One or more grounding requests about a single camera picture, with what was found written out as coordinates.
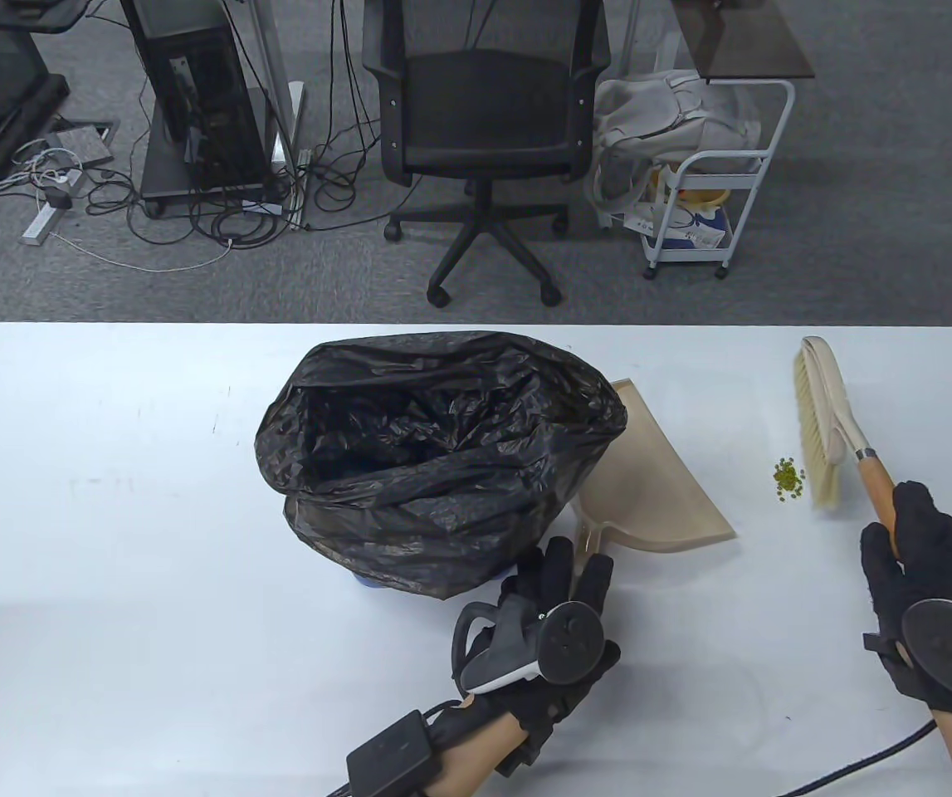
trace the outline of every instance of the black glove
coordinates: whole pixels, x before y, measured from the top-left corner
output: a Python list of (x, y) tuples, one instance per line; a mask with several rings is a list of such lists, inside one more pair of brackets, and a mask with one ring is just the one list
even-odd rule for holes
[(881, 638), (888, 643), (877, 652), (901, 694), (928, 703), (932, 710), (952, 712), (952, 691), (913, 661), (908, 667), (896, 651), (897, 644), (903, 645), (901, 621), (908, 608), (925, 599), (952, 600), (952, 517), (938, 511), (930, 491), (919, 482), (896, 485), (892, 498), (901, 562), (881, 523), (864, 528), (860, 541), (863, 574)]
[[(515, 576), (506, 578), (501, 586), (501, 606), (506, 596), (518, 594), (533, 601), (540, 614), (547, 614), (552, 608), (566, 600), (579, 600), (601, 614), (604, 609), (605, 594), (612, 581), (613, 561), (607, 555), (594, 554), (587, 562), (579, 580), (571, 592), (571, 577), (574, 572), (574, 547), (565, 536), (555, 536), (545, 554), (539, 548), (533, 548), (517, 563)], [(494, 638), (494, 628), (484, 628), (472, 641), (468, 650), (468, 659), (486, 650)], [(528, 732), (528, 740), (507, 756), (498, 766), (503, 775), (512, 775), (520, 764), (532, 764), (539, 756), (541, 746), (553, 732), (553, 726), (574, 711), (575, 707), (589, 694), (590, 687), (615, 667), (619, 661), (619, 645), (605, 642), (604, 653), (596, 667), (585, 678), (568, 686), (555, 686), (543, 678), (529, 681), (517, 681), (507, 687), (499, 688), (488, 694), (475, 695), (473, 703), (465, 713), (473, 716), (498, 717), (510, 713)]]

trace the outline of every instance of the rolling cart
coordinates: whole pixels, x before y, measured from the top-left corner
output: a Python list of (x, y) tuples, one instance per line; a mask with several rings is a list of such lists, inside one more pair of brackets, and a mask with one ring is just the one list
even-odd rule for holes
[[(646, 253), (646, 259), (649, 265), (646, 266), (642, 276), (646, 280), (651, 280), (657, 276), (657, 268), (664, 262), (690, 262), (690, 263), (715, 263), (719, 266), (715, 269), (715, 276), (719, 280), (726, 278), (730, 273), (730, 259), (737, 250), (738, 241), (741, 239), (741, 233), (745, 230), (745, 224), (749, 220), (749, 213), (752, 212), (753, 202), (756, 201), (756, 194), (759, 193), (759, 187), (764, 181), (764, 176), (770, 168), (771, 160), (774, 157), (776, 149), (779, 147), (779, 141), (782, 140), (782, 133), (789, 122), (789, 116), (792, 114), (793, 104), (797, 99), (797, 90), (793, 84), (787, 80), (767, 79), (767, 80), (715, 80), (717, 85), (737, 85), (737, 86), (776, 86), (784, 92), (786, 102), (779, 115), (778, 124), (775, 125), (774, 133), (771, 135), (770, 143), (765, 149), (705, 149), (702, 152), (687, 157), (683, 163), (678, 166), (677, 171), (671, 169), (661, 170), (661, 179), (665, 179), (666, 188), (670, 189), (670, 196), (666, 201), (666, 206), (662, 212), (657, 212), (658, 224), (653, 232), (639, 232), (638, 236), (642, 239), (642, 250)], [(752, 163), (752, 169), (743, 174), (704, 174), (704, 172), (693, 171), (693, 167), (707, 166), (702, 162), (714, 162), (722, 159), (748, 160)], [(662, 220), (671, 219), (674, 209), (678, 202), (678, 193), (681, 190), (696, 189), (729, 189), (748, 191), (745, 197), (745, 208), (741, 210), (738, 216), (737, 225), (730, 223), (730, 218), (726, 218), (726, 234), (723, 236), (719, 246), (715, 249), (665, 249), (664, 240), (666, 228), (668, 225), (662, 223)], [(623, 213), (602, 213), (598, 212), (598, 225), (602, 229), (609, 229), (613, 224), (623, 223)]]

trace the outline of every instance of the hand brush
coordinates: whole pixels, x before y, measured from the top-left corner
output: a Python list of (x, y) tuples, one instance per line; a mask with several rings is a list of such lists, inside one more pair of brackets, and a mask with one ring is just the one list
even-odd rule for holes
[(841, 498), (837, 469), (851, 452), (874, 512), (889, 529), (893, 554), (900, 559), (896, 547), (896, 509), (892, 504), (894, 483), (852, 416), (844, 379), (829, 344), (818, 337), (804, 338), (793, 362), (793, 376), (797, 383), (804, 466), (814, 504), (836, 507)]

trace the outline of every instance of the black mesh chair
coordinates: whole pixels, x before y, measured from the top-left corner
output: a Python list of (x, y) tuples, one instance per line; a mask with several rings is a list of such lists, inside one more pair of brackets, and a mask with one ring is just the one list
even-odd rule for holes
[(566, 204), (495, 205), (495, 179), (560, 174), (590, 166), (593, 87), (608, 67), (602, 0), (365, 0), (363, 61), (380, 84), (383, 170), (412, 185), (414, 174), (465, 179), (470, 203), (391, 213), (401, 222), (460, 223), (431, 280), (427, 300), (449, 304), (442, 288), (480, 232), (489, 232), (541, 285), (547, 306), (560, 291), (532, 251), (507, 227), (552, 216), (568, 231)]

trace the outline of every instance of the gray backpack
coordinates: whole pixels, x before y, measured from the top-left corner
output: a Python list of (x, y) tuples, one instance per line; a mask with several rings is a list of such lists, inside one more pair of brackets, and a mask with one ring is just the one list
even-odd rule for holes
[[(593, 97), (593, 164), (586, 197), (602, 213), (623, 213), (642, 198), (658, 164), (708, 149), (753, 149), (759, 115), (743, 86), (708, 84), (689, 69), (608, 80)], [(716, 160), (751, 171), (753, 159)]]

